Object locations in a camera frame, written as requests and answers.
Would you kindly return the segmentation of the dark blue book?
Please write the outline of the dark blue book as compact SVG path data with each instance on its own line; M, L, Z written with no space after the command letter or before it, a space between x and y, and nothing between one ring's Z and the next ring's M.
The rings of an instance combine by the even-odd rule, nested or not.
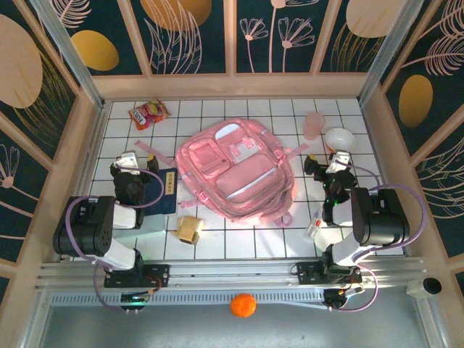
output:
M178 193L178 171L176 168L161 169L158 173L164 185L164 193L160 200L144 208L145 215L176 215ZM160 195L160 183L153 178L144 186L144 204L155 200Z

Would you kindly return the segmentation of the light green box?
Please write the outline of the light green box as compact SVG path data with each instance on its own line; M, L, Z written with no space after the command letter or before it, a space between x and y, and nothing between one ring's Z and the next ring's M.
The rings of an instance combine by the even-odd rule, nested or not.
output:
M146 215L139 230L140 233L154 233L165 231L166 222L164 215Z

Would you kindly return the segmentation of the pink backpack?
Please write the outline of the pink backpack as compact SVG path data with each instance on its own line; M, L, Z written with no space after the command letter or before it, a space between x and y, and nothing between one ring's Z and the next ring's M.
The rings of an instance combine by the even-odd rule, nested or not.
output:
M192 136L174 160L142 141L135 145L177 169L194 197L183 208L204 205L240 224L291 225L297 190L290 162L307 144L287 148L256 120L231 118Z

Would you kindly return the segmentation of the orange white bowl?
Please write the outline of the orange white bowl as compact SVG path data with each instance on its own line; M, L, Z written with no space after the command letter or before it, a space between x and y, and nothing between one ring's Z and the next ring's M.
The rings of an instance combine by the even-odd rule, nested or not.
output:
M332 128L325 137L326 148L330 153L351 152L356 144L354 135L344 128Z

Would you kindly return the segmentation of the pink plastic cup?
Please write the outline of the pink plastic cup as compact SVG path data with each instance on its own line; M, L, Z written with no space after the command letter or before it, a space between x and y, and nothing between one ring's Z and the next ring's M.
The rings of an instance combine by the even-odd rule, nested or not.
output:
M319 112L311 112L304 119L303 135L307 140L314 140L322 131L326 124L326 119Z

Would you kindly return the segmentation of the clear tube with red label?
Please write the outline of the clear tube with red label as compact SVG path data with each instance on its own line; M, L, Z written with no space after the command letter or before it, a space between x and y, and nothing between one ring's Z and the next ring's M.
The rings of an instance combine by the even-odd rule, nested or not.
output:
M314 214L314 217L311 219L309 226L304 232L304 237L308 240L314 240L315 237L319 234L321 230L321 223L323 222L322 217L319 213Z

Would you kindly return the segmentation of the red yellow snack bag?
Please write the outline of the red yellow snack bag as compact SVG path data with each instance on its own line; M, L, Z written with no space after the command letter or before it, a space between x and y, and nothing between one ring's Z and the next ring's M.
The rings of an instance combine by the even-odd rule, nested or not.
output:
M138 131L150 128L171 116L165 104L159 99L152 99L132 110L128 111L131 120L135 123Z

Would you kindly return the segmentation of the black electronics box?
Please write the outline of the black electronics box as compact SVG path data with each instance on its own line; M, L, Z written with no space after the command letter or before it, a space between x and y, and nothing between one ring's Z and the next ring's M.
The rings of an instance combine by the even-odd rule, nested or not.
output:
M329 310L338 310L342 312L359 312L360 309L344 309L349 298L361 294L364 289L357 287L354 289L325 289L323 291L323 304Z
M123 292L120 296L120 307L126 312L138 312L145 307L150 299L151 294L147 291Z

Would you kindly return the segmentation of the orange ball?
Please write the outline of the orange ball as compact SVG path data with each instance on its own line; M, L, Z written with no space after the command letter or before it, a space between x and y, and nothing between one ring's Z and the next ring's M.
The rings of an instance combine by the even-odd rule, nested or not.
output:
M255 313L257 301L251 294L238 294L231 303L230 310L233 315L239 318L248 318Z

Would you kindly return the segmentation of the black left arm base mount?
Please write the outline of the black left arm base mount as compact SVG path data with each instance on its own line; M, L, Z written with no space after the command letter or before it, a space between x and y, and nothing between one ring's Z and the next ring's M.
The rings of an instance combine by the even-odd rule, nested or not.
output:
M118 270L106 274L106 289L163 288L168 286L169 265L145 265L140 270Z

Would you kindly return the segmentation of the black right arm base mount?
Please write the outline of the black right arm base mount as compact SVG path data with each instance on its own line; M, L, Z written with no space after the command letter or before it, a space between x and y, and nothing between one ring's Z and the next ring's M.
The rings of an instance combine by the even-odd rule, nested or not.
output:
M298 262L297 278L300 285L331 285L362 283L361 271L356 266L324 265L322 261Z

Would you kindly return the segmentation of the aluminium frame post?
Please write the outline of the aluminium frame post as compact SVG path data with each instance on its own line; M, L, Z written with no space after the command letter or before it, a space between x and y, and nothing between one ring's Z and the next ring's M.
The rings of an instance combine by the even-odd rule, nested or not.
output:
M62 50L65 60L70 65L81 87L87 93L96 109L102 111L104 101L102 95L99 93L90 72L76 51L68 32L59 21L52 5L48 0L30 0L30 2L38 16L43 20L54 43Z
M401 43L406 37L411 25L418 16L424 0L405 0L402 8L394 21L389 33L381 44L381 48L370 66L366 80L360 89L358 101L361 109L369 102L382 75L385 73L389 63L399 50Z

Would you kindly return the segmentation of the aluminium mounting rail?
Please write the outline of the aluminium mounting rail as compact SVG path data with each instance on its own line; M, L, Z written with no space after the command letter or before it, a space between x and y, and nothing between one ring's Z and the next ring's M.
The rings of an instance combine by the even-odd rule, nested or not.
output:
M298 259L277 260L174 260L169 261L168 288L172 290L285 289L299 285ZM402 286L422 278L427 269L419 257L374 257L362 265L370 268L381 287ZM94 267L89 262L66 261L40 267L36 290L90 291Z

